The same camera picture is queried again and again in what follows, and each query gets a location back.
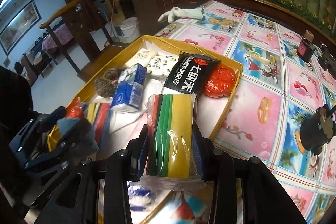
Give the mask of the brown knitted cloth bundle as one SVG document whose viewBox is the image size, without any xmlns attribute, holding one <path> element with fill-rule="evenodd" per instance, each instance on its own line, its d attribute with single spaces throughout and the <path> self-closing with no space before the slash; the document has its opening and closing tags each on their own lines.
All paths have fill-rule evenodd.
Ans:
<svg viewBox="0 0 336 224">
<path fill-rule="evenodd" d="M 103 76 L 94 80 L 96 93 L 104 98 L 112 97 L 117 89 L 120 74 L 126 69 L 126 66 L 112 67 L 107 69 Z"/>
</svg>

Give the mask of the green yellow sponge pack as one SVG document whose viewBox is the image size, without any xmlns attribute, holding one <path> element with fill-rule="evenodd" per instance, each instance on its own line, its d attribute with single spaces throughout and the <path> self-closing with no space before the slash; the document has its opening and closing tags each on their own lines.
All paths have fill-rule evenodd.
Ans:
<svg viewBox="0 0 336 224">
<path fill-rule="evenodd" d="M 154 94 L 147 101 L 149 152 L 139 183 L 159 190 L 205 187 L 193 149 L 195 94 Z"/>
</svg>

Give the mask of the blue facial tissue pack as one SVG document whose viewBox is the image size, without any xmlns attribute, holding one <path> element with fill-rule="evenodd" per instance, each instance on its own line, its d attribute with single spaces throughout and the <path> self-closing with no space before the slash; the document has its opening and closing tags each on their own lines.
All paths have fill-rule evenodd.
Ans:
<svg viewBox="0 0 336 224">
<path fill-rule="evenodd" d="M 139 110 L 147 69 L 139 63 L 126 68 L 120 74 L 111 109 L 117 113 L 132 113 Z"/>
</svg>

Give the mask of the red plastic bag bundle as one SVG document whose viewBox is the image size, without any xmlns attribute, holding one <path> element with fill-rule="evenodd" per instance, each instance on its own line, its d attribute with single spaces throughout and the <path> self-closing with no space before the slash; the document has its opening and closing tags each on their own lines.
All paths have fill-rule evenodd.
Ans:
<svg viewBox="0 0 336 224">
<path fill-rule="evenodd" d="M 234 88 L 236 74 L 233 69 L 219 64 L 212 70 L 204 86 L 203 93 L 211 98 L 228 97 Z"/>
</svg>

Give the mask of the white tissue pack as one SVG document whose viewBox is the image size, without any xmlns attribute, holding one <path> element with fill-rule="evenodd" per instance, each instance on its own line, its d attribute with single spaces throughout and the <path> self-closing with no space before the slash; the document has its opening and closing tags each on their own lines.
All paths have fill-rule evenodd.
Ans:
<svg viewBox="0 0 336 224">
<path fill-rule="evenodd" d="M 130 68 L 133 65 L 140 64 L 147 67 L 151 59 L 157 55 L 156 51 L 141 48 L 135 55 L 133 55 L 126 63 L 125 66 Z"/>
</svg>

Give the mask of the black wipes package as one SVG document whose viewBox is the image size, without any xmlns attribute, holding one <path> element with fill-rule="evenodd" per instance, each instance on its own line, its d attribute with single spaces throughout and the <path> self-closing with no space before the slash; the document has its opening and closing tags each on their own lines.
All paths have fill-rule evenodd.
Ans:
<svg viewBox="0 0 336 224">
<path fill-rule="evenodd" d="M 180 52 L 163 87 L 182 94 L 198 95 L 210 73 L 220 62 L 219 59 L 204 54 Z"/>
</svg>

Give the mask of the lemon print tissue pack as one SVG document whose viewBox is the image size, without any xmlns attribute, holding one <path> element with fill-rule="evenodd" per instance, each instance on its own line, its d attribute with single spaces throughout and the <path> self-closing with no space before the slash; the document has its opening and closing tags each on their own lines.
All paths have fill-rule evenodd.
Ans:
<svg viewBox="0 0 336 224">
<path fill-rule="evenodd" d="M 167 77 L 177 61 L 176 55 L 155 55 L 146 66 L 147 74 L 154 77 Z"/>
</svg>

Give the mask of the blue patterned plastic bag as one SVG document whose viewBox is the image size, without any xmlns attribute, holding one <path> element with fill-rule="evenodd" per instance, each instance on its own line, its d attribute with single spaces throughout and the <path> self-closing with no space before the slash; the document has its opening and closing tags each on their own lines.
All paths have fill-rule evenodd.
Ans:
<svg viewBox="0 0 336 224">
<path fill-rule="evenodd" d="M 152 211 L 155 207 L 157 192 L 151 188 L 144 188 L 133 182 L 127 183 L 130 211 Z"/>
</svg>

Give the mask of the yellow black red sponge pack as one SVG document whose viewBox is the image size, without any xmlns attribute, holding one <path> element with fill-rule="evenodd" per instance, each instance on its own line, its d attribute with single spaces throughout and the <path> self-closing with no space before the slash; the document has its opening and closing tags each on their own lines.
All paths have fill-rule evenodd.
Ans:
<svg viewBox="0 0 336 224">
<path fill-rule="evenodd" d="M 105 133 L 109 131 L 111 113 L 109 103 L 86 103 L 84 117 L 90 122 L 94 131 L 94 139 L 98 146 Z"/>
</svg>

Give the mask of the wooden chair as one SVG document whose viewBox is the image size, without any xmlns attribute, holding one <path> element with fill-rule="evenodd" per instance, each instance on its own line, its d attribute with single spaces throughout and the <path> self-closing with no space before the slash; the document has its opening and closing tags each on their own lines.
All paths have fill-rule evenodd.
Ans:
<svg viewBox="0 0 336 224">
<path fill-rule="evenodd" d="M 77 11 L 78 6 L 88 8 L 90 11 L 89 19 L 92 19 L 94 23 L 96 23 L 96 27 L 103 31 L 107 41 L 109 43 L 113 43 L 112 38 L 105 27 L 105 22 L 98 13 L 98 10 L 94 6 L 92 0 L 74 0 L 66 4 L 64 7 L 56 11 L 46 22 L 42 23 L 39 28 L 41 30 L 46 29 L 48 31 L 56 43 L 56 46 L 60 49 L 63 56 L 77 73 L 77 76 L 84 81 L 88 81 L 90 79 L 89 75 L 85 73 L 85 70 L 79 69 L 51 28 L 51 23 L 56 19 L 61 18 L 67 26 L 69 32 L 72 34 L 75 42 L 78 43 L 85 53 L 86 57 L 88 57 L 90 62 L 94 62 L 101 55 L 101 51 L 92 38 L 90 30 L 85 24 L 87 17 L 82 12 Z"/>
</svg>

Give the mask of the yellow cardboard box tray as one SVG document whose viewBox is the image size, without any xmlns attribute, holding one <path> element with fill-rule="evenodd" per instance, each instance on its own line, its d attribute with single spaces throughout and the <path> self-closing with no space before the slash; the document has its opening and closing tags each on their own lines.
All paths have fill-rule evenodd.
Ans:
<svg viewBox="0 0 336 224">
<path fill-rule="evenodd" d="M 93 74 L 93 76 L 88 76 L 88 81 L 76 95 L 84 101 L 90 101 L 96 96 L 95 79 L 101 77 L 109 68 L 124 65 L 142 47 L 159 53 L 167 53 L 168 55 L 178 55 L 180 52 L 203 54 L 213 59 L 219 59 L 222 64 L 236 72 L 236 82 L 227 100 L 220 99 L 219 102 L 216 103 L 211 99 L 203 99 L 198 103 L 197 125 L 203 136 L 208 136 L 209 139 L 214 140 L 231 108 L 236 88 L 242 77 L 243 65 L 228 57 L 193 44 L 163 37 L 144 35 L 134 42 L 127 44 L 126 48 L 115 57 L 110 58 L 109 53 L 103 53 L 102 56 L 98 58 L 97 64 L 93 66 L 96 73 Z M 236 179 L 234 175 L 228 171 L 220 169 L 217 169 L 217 171 L 222 174 L 223 177 L 215 180 L 210 223 L 236 223 Z"/>
</svg>

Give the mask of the black gadget on table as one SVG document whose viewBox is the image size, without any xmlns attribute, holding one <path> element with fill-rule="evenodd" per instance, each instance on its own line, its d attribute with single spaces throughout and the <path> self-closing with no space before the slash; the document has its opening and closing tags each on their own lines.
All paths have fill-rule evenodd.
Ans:
<svg viewBox="0 0 336 224">
<path fill-rule="evenodd" d="M 335 75 L 335 59 L 330 54 L 327 46 L 321 44 L 318 53 L 318 63 L 324 71 L 329 71 L 330 74 Z"/>
</svg>

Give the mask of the white bucket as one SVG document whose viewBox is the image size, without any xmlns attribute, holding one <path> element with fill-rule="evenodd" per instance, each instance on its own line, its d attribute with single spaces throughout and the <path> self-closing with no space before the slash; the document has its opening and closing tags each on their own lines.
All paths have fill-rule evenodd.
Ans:
<svg viewBox="0 0 336 224">
<path fill-rule="evenodd" d="M 117 37 L 123 43 L 131 43 L 141 36 L 139 21 L 136 16 L 123 20 L 115 26 Z"/>
</svg>

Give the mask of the white rubber glove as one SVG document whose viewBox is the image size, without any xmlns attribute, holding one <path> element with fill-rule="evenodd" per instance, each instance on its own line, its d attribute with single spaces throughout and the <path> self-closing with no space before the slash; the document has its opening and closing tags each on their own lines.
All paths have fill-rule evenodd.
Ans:
<svg viewBox="0 0 336 224">
<path fill-rule="evenodd" d="M 179 7 L 173 7 L 171 10 L 163 13 L 159 17 L 158 22 L 167 20 L 168 23 L 173 23 L 175 18 L 201 20 L 203 19 L 204 13 L 204 8 L 202 7 L 195 9 L 181 9 Z"/>
</svg>

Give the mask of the framed wall painting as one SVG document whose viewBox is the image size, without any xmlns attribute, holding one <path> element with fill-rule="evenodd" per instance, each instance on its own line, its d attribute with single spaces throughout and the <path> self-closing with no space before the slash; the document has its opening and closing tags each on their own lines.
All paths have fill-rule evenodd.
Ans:
<svg viewBox="0 0 336 224">
<path fill-rule="evenodd" d="M 1 47 L 6 56 L 39 20 L 41 15 L 35 1 L 31 0 L 1 31 Z"/>
</svg>

